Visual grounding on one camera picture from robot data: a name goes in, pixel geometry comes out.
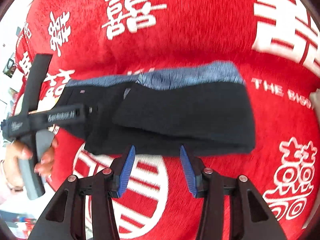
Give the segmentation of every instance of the folded black garment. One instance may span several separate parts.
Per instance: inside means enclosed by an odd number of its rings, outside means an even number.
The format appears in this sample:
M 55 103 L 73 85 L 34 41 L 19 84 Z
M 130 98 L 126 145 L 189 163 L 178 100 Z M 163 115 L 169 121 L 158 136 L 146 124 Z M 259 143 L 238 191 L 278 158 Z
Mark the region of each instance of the folded black garment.
M 255 129 L 244 81 L 231 62 L 139 75 L 71 80 L 56 106 L 92 107 L 85 125 L 63 127 L 95 155 L 178 156 L 181 144 L 198 156 L 249 153 Z

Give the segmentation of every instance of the finger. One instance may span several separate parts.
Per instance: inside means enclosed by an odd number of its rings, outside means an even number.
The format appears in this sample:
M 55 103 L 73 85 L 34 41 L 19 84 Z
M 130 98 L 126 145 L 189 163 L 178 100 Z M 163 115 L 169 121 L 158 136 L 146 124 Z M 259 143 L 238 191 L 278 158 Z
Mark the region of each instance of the finger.
M 57 148 L 58 147 L 58 140 L 57 140 L 57 138 L 53 138 L 53 140 L 52 140 L 52 143 L 51 143 L 51 146 L 53 147 L 53 148 Z
M 37 163 L 35 166 L 35 172 L 41 175 L 50 174 L 53 164 L 54 164 L 54 161 L 50 163 L 44 163 L 44 164 Z
M 9 158 L 17 157 L 22 160 L 31 159 L 33 155 L 31 150 L 19 141 L 15 141 L 11 145 L 9 145 L 6 154 Z
M 42 156 L 41 164 L 50 163 L 54 160 L 54 149 L 50 147 Z

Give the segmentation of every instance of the red fabric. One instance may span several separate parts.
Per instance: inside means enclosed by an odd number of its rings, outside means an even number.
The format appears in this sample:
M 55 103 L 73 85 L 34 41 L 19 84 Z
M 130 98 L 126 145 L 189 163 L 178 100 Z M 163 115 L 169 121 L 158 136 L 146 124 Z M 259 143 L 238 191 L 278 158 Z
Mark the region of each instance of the red fabric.
M 105 0 L 35 0 L 27 17 L 32 35 L 24 35 L 20 39 L 17 62 L 23 60 L 26 51 L 31 61 L 36 53 L 53 53 L 49 74 L 56 76 L 44 83 L 41 93 L 41 99 L 47 95 L 47 100 L 51 101 L 59 96 L 67 81 L 65 76 L 59 76 L 61 70 L 75 70 L 70 74 L 71 78 L 87 79 L 101 75 L 147 72 L 152 68 L 197 66 L 215 60 L 234 62 L 246 82 L 252 103 L 256 148 L 250 155 L 206 157 L 203 158 L 204 163 L 225 176 L 235 178 L 245 174 L 261 194 L 267 192 L 265 196 L 269 199 L 296 197 L 287 201 L 287 210 L 282 207 L 278 218 L 288 239 L 297 239 L 313 206 L 320 181 L 320 173 L 315 169 L 319 165 L 315 147 L 319 147 L 320 133 L 310 102 L 306 100 L 309 93 L 319 87 L 319 78 L 303 66 L 315 41 L 308 41 L 298 63 L 285 56 L 252 50 L 259 23 L 272 26 L 277 22 L 255 13 L 255 3 L 266 4 L 258 0 L 148 1 L 152 6 L 166 4 L 166 8 L 150 12 L 156 24 L 132 33 L 124 19 L 121 22 L 125 31 L 110 40 L 106 34 L 107 28 L 102 28 L 109 21 L 106 13 L 108 2 Z M 135 5 L 135 8 L 140 9 L 143 4 Z M 122 9 L 123 14 L 128 13 L 124 6 Z M 51 11 L 55 20 L 63 12 L 69 12 L 69 20 L 63 29 L 67 32 L 70 26 L 71 33 L 68 41 L 59 45 L 60 56 L 58 50 L 54 51 L 50 46 L 48 28 Z M 308 20 L 305 26 L 311 28 L 310 16 Z M 287 43 L 277 38 L 271 43 L 288 47 Z M 83 141 L 62 129 L 59 129 L 57 139 L 59 147 L 51 182 L 54 189 L 71 173 L 88 176 L 110 164 L 111 159 L 94 157 L 81 150 Z M 287 171 L 288 167 L 293 167 L 292 171 Z M 194 239 L 202 200 L 193 199 L 189 194 L 180 161 L 161 157 L 151 160 L 142 156 L 137 158 L 135 169 L 137 174 L 142 172 L 146 176 L 132 175 L 129 182 L 131 186 L 123 198 L 116 201 L 115 213 L 116 219 L 120 220 L 121 238 Z M 307 178 L 311 172 L 310 178 L 313 179 L 305 184 L 299 180 L 290 185 L 281 184 L 283 191 L 288 190 L 285 194 L 279 194 L 279 190 L 270 193 L 278 187 L 275 178 L 279 181 L 284 178 L 288 180 L 290 172 L 293 172 L 294 178 L 297 173 Z M 150 192 L 143 193 L 140 187 Z M 296 199 L 301 201 L 301 206 L 300 202 L 294 204 Z M 229 230 L 227 201 L 225 208 L 224 239 L 228 237 Z M 132 215 L 128 210 L 142 216 L 133 219 L 130 216 L 137 215 Z M 91 217 L 90 200 L 86 217 L 88 222 Z

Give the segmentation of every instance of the silver screw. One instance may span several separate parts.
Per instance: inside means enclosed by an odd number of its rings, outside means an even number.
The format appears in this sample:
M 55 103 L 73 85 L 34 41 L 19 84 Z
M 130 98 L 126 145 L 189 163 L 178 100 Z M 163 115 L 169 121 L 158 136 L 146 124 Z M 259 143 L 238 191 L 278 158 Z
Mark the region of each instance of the silver screw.
M 111 172 L 112 172 L 112 169 L 110 169 L 110 168 L 105 168 L 105 169 L 103 169 L 103 171 L 102 171 L 102 173 L 105 174 L 105 175 L 108 175 L 108 174 L 110 174 Z
M 244 175 L 240 175 L 239 176 L 239 180 L 242 181 L 242 182 L 247 182 L 248 181 L 248 178 Z
M 212 170 L 211 168 L 204 168 L 203 171 L 204 171 L 204 173 L 206 173 L 206 174 L 211 174 L 211 173 L 213 173 L 213 170 Z
M 76 179 L 77 179 L 77 177 L 75 175 L 71 175 L 68 177 L 69 182 L 74 182 Z

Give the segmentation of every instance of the human hand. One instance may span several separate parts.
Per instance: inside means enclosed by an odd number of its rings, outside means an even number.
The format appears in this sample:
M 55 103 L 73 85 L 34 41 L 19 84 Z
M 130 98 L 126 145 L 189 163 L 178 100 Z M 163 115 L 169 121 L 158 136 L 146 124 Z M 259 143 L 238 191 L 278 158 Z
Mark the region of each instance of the human hand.
M 40 176 L 48 177 L 51 175 L 54 164 L 54 149 L 58 146 L 56 138 L 53 139 L 51 147 L 43 154 L 41 162 L 35 166 L 35 172 Z M 23 187 L 23 180 L 20 174 L 18 159 L 29 160 L 32 152 L 19 141 L 15 141 L 6 148 L 5 160 L 3 163 L 4 174 L 7 181 L 14 187 Z

